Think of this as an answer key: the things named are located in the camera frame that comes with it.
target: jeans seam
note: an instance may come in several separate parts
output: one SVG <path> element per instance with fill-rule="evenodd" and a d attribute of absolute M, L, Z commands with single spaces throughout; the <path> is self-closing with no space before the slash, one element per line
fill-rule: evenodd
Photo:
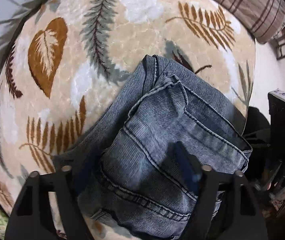
<path fill-rule="evenodd" d="M 222 138 L 221 136 L 219 136 L 218 134 L 214 133 L 212 130 L 208 129 L 206 126 L 204 126 L 201 122 L 199 122 L 192 114 L 190 114 L 187 110 L 185 110 L 185 114 L 192 120 L 194 120 L 202 129 L 204 129 L 206 132 L 210 133 L 211 135 L 215 136 L 216 138 L 218 138 L 220 141 L 228 144 L 230 147 L 234 148 L 238 153 L 241 154 L 241 156 L 244 158 L 246 164 L 248 164 L 249 159 L 246 157 L 246 155 L 244 155 L 244 153 L 239 150 L 236 146 L 234 146 L 232 143 L 228 142 L 227 140 L 225 140 L 224 138 Z"/>
<path fill-rule="evenodd" d="M 103 168 L 102 166 L 100 165 L 100 172 L 96 173 L 98 176 L 101 176 L 102 179 L 105 180 L 105 182 L 107 182 L 110 186 L 112 186 L 113 189 L 109 189 L 111 192 L 115 193 L 117 196 L 119 196 L 120 198 L 126 200 L 126 201 L 130 201 L 130 202 L 133 202 L 135 204 L 138 204 L 144 208 L 147 208 L 155 213 L 157 213 L 158 215 L 161 215 L 163 217 L 166 217 L 168 219 L 171 219 L 171 220 L 175 220 L 175 221 L 187 221 L 189 218 L 190 218 L 190 215 L 191 213 L 187 213 L 187 214 L 180 214 L 178 212 L 175 212 L 167 207 L 165 207 L 164 205 L 150 199 L 150 198 L 147 198 L 141 194 L 138 194 L 138 193 L 135 193 L 135 192 L 132 192 L 126 188 L 123 188 L 121 187 L 120 185 L 117 185 L 115 184 L 114 182 L 112 182 L 109 177 L 104 173 L 103 171 Z M 145 204 L 142 204 L 142 203 L 139 203 L 137 200 L 130 200 L 129 199 L 129 196 L 133 196 L 135 198 L 138 198 L 138 199 L 143 199 L 145 201 Z M 156 209 L 152 209 L 149 204 L 152 204 L 153 206 L 156 206 L 157 209 L 159 209 L 159 211 L 157 211 Z"/>
<path fill-rule="evenodd" d="M 199 100 L 203 101 L 209 108 L 211 108 L 217 115 L 219 115 L 220 118 L 222 118 L 229 126 L 230 128 L 232 128 L 236 134 L 242 139 L 242 136 L 236 131 L 236 129 L 233 127 L 233 125 L 226 119 L 224 118 L 220 113 L 218 113 L 216 111 L 216 109 L 214 109 L 209 103 L 207 103 L 203 98 L 201 98 L 200 96 L 198 96 L 193 90 L 191 90 L 189 87 L 187 87 L 186 85 L 182 84 L 183 87 L 185 89 L 187 89 L 190 93 L 192 93 L 195 97 L 197 97 Z M 249 146 L 251 148 L 251 146 L 248 144 L 248 142 L 246 140 L 244 140 L 244 142 L 247 144 L 247 146 Z"/>
<path fill-rule="evenodd" d="M 173 182 L 177 187 L 179 187 L 179 189 L 185 193 L 189 198 L 191 198 L 193 201 L 197 201 L 197 198 L 193 197 L 192 195 L 190 195 L 188 193 L 188 190 L 185 189 L 177 180 L 175 180 L 171 175 L 169 175 L 167 172 L 165 172 L 162 168 L 160 168 L 158 166 L 158 164 L 153 160 L 153 158 L 151 157 L 150 153 L 148 152 L 148 150 L 142 145 L 142 143 L 139 141 L 139 139 L 132 133 L 132 131 L 129 130 L 129 128 L 124 125 L 123 127 L 124 132 L 129 136 L 129 138 L 131 138 L 136 145 L 141 149 L 141 151 L 145 154 L 147 160 L 149 161 L 149 163 L 151 165 L 153 165 L 156 170 L 161 173 L 163 176 L 165 176 L 167 179 L 169 179 L 171 182 Z"/>

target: white cloud pattern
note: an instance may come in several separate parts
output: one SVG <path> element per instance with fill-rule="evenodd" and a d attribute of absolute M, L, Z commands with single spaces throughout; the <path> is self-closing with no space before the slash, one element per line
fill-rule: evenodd
<path fill-rule="evenodd" d="M 125 17 L 129 22 L 143 23 L 155 20 L 164 13 L 164 6 L 158 0 L 120 0 L 126 7 Z"/>

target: denim fabric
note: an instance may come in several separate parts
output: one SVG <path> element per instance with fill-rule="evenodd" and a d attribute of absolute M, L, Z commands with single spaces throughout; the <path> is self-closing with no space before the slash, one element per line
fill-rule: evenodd
<path fill-rule="evenodd" d="M 236 114 L 222 93 L 182 65 L 146 56 L 114 103 L 55 165 L 72 162 L 77 177 L 101 149 L 78 198 L 81 211 L 106 224 L 115 220 L 141 238 L 177 239 L 197 196 L 186 187 L 172 146 L 181 141 L 216 171 L 245 171 L 252 149 L 230 123 Z"/>

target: brown fern leaf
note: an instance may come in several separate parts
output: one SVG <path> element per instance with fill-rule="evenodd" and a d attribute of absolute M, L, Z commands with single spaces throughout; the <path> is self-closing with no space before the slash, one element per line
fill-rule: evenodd
<path fill-rule="evenodd" d="M 32 140 L 32 143 L 34 143 L 34 137 L 35 137 L 35 118 L 33 118 L 32 125 L 30 127 L 30 139 Z"/>
<path fill-rule="evenodd" d="M 35 152 L 35 155 L 36 155 L 37 159 L 39 160 L 39 163 L 40 163 L 41 167 L 44 169 L 44 171 L 46 173 L 49 173 L 47 167 L 45 166 L 45 163 L 44 163 L 43 159 L 41 158 L 41 154 L 38 152 L 38 149 L 36 148 L 36 146 L 33 146 L 33 150 Z"/>
<path fill-rule="evenodd" d="M 63 123 L 60 122 L 60 126 L 57 131 L 57 137 L 56 137 L 56 147 L 57 147 L 57 154 L 60 153 L 63 145 Z"/>
<path fill-rule="evenodd" d="M 74 134 L 74 121 L 73 118 L 70 118 L 70 137 L 72 140 L 72 144 L 75 143 L 75 134 Z"/>
<path fill-rule="evenodd" d="M 55 124 L 53 124 L 53 126 L 51 127 L 51 130 L 50 130 L 49 154 L 51 154 L 55 148 L 55 139 L 56 139 Z"/>
<path fill-rule="evenodd" d="M 36 143 L 37 146 L 41 143 L 41 119 L 38 118 L 38 123 L 36 127 Z"/>
<path fill-rule="evenodd" d="M 27 119 L 27 125 L 26 125 L 26 137 L 27 137 L 27 142 L 29 142 L 29 117 Z"/>
<path fill-rule="evenodd" d="M 49 171 L 50 171 L 51 173 L 54 173 L 54 172 L 55 172 L 55 169 L 54 169 L 53 165 L 48 161 L 47 156 L 45 156 L 45 155 L 43 155 L 43 156 L 44 156 L 45 164 L 47 165 Z"/>
<path fill-rule="evenodd" d="M 15 99 L 15 97 L 20 98 L 23 95 L 23 93 L 17 89 L 16 84 L 14 82 L 14 78 L 13 78 L 13 69 L 11 68 L 11 66 L 13 65 L 12 61 L 14 59 L 14 49 L 15 49 L 15 46 L 12 46 L 10 49 L 9 56 L 6 59 L 5 75 L 6 75 L 6 82 L 8 85 L 9 93 L 11 93 L 11 95 Z"/>
<path fill-rule="evenodd" d="M 44 131 L 43 131 L 43 137 L 42 137 L 42 143 L 41 143 L 42 150 L 44 150 L 44 148 L 46 147 L 47 140 L 48 140 L 48 122 L 46 122 Z"/>
<path fill-rule="evenodd" d="M 79 117 L 81 121 L 81 129 L 80 133 L 82 134 L 82 130 L 84 128 L 84 123 L 86 119 L 86 103 L 85 103 L 85 96 L 81 98 L 81 102 L 79 104 Z"/>
<path fill-rule="evenodd" d="M 35 152 L 34 152 L 34 150 L 33 150 L 33 148 L 32 148 L 31 145 L 29 145 L 29 149 L 30 149 L 30 153 L 32 154 L 32 157 L 33 157 L 35 163 L 37 164 L 38 167 L 40 167 L 40 166 L 39 166 L 38 159 L 37 159 L 37 157 L 36 157 L 36 155 L 35 155 Z"/>
<path fill-rule="evenodd" d="M 75 125 L 76 125 L 76 132 L 77 132 L 77 136 L 81 135 L 80 130 L 79 130 L 79 118 L 78 118 L 78 114 L 77 111 L 75 112 Z"/>
<path fill-rule="evenodd" d="M 63 151 L 65 152 L 69 146 L 69 122 L 67 121 L 65 125 L 65 134 L 64 134 L 64 141 L 63 141 Z"/>

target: stitching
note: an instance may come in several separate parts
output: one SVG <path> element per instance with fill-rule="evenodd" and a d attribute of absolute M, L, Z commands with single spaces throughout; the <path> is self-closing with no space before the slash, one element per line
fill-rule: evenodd
<path fill-rule="evenodd" d="M 169 174 L 167 174 L 167 172 L 165 172 L 164 170 L 162 170 L 157 163 L 152 159 L 152 157 L 150 156 L 150 153 L 147 151 L 147 149 L 141 144 L 141 142 L 138 140 L 138 138 L 128 129 L 128 127 L 126 127 L 126 125 L 124 125 L 123 127 L 124 132 L 129 136 L 129 138 L 131 138 L 136 144 L 137 146 L 141 149 L 141 151 L 145 154 L 145 156 L 147 157 L 148 161 L 151 163 L 151 165 L 153 165 L 162 175 L 164 175 L 167 179 L 169 179 L 170 181 L 172 181 L 176 186 L 178 186 L 188 197 L 190 197 L 192 200 L 197 201 L 197 198 L 193 197 L 192 195 L 190 195 L 188 193 L 188 191 L 178 182 L 176 181 L 172 176 L 170 176 Z"/>
<path fill-rule="evenodd" d="M 218 113 L 217 111 L 216 111 L 216 109 L 214 109 L 209 103 L 207 103 L 203 98 L 201 98 L 200 96 L 198 96 L 194 91 L 192 91 L 189 87 L 187 87 L 186 85 L 184 85 L 184 84 L 182 84 L 182 86 L 185 88 L 185 89 L 187 89 L 190 93 L 192 93 L 195 97 L 197 97 L 198 99 L 200 99 L 201 101 L 203 101 L 209 108 L 211 108 L 219 117 L 221 117 L 229 126 L 230 126 L 230 128 L 232 128 L 233 130 L 234 130 L 234 132 L 236 132 L 236 134 L 240 137 L 240 139 L 241 140 L 243 140 L 246 144 L 247 144 L 247 146 L 249 146 L 249 148 L 250 148 L 250 151 L 252 151 L 252 147 L 249 145 L 249 143 L 246 141 L 246 140 L 244 140 L 243 138 L 242 138 L 242 136 L 236 131 L 236 129 L 233 127 L 233 125 L 226 119 L 226 118 L 224 118 L 220 113 Z"/>
<path fill-rule="evenodd" d="M 246 162 L 249 161 L 249 159 L 246 157 L 246 155 L 244 155 L 244 153 L 241 150 L 239 150 L 236 146 L 234 146 L 232 143 L 228 142 L 227 140 L 225 140 L 224 138 L 222 138 L 218 134 L 216 134 L 213 131 L 209 130 L 206 126 L 204 126 L 201 122 L 199 122 L 195 117 L 193 117 L 188 111 L 185 111 L 185 114 L 187 116 L 189 116 L 191 119 L 193 119 L 206 132 L 210 133 L 211 135 L 213 135 L 213 136 L 217 137 L 218 139 L 220 139 L 222 142 L 224 142 L 224 143 L 228 144 L 229 146 L 231 146 L 232 148 L 234 148 L 237 152 L 239 152 L 244 157 Z"/>
<path fill-rule="evenodd" d="M 191 213 L 180 214 L 180 213 L 178 213 L 178 212 L 175 212 L 175 211 L 173 211 L 173 210 L 171 210 L 171 209 L 169 209 L 169 208 L 167 208 L 167 207 L 165 207 L 165 206 L 159 204 L 158 202 L 155 202 L 155 201 L 153 201 L 153 200 L 151 200 L 151 199 L 149 199 L 149 198 L 147 198 L 147 197 L 145 197 L 145 196 L 143 196 L 143 195 L 134 193 L 134 192 L 132 192 L 132 191 L 129 191 L 129 190 L 127 190 L 127 189 L 125 189 L 125 188 L 123 188 L 123 187 L 121 187 L 121 186 L 119 186 L 119 185 L 113 183 L 113 182 L 106 176 L 106 174 L 104 173 L 103 168 L 102 168 L 101 165 L 100 165 L 100 175 L 101 175 L 102 178 L 105 179 L 112 187 L 115 188 L 115 190 L 113 190 L 113 192 L 114 192 L 117 196 L 119 196 L 120 198 L 122 198 L 122 199 L 124 199 L 124 200 L 126 200 L 126 201 L 130 201 L 130 202 L 136 203 L 136 204 L 138 204 L 138 205 L 140 205 L 140 206 L 142 206 L 142 207 L 144 207 L 144 208 L 147 208 L 147 209 L 149 209 L 149 210 L 151 210 L 151 211 L 153 211 L 153 212 L 156 212 L 157 214 L 159 214 L 159 215 L 161 215 L 161 216 L 164 216 L 164 217 L 167 217 L 167 218 L 176 220 L 176 221 L 188 220 L 189 217 L 190 217 L 190 215 L 191 215 Z M 127 195 L 131 195 L 131 196 L 134 196 L 134 197 L 142 198 L 143 200 L 146 201 L 146 204 L 145 204 L 145 205 L 142 205 L 141 203 L 138 203 L 137 201 L 131 201 L 131 200 L 129 200 L 129 199 L 126 199 L 126 198 L 124 198 L 123 195 L 117 194 L 116 191 L 118 191 L 118 190 L 121 191 L 121 192 L 126 193 Z M 169 216 L 160 214 L 160 213 L 157 212 L 156 210 L 153 210 L 153 209 L 151 209 L 150 207 L 148 207 L 148 206 L 147 206 L 148 203 L 154 204 L 155 206 L 157 206 L 158 208 L 162 209 L 163 211 L 166 211 L 167 213 L 170 213 L 172 216 L 169 217 Z"/>

